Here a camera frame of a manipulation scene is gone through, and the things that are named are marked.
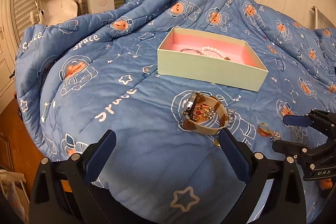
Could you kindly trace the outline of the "person's right hand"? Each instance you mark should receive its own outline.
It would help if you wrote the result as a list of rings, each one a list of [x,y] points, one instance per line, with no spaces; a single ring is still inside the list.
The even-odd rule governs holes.
[[[322,190],[329,190],[333,188],[333,182],[331,178],[323,179],[319,181],[319,187]]]

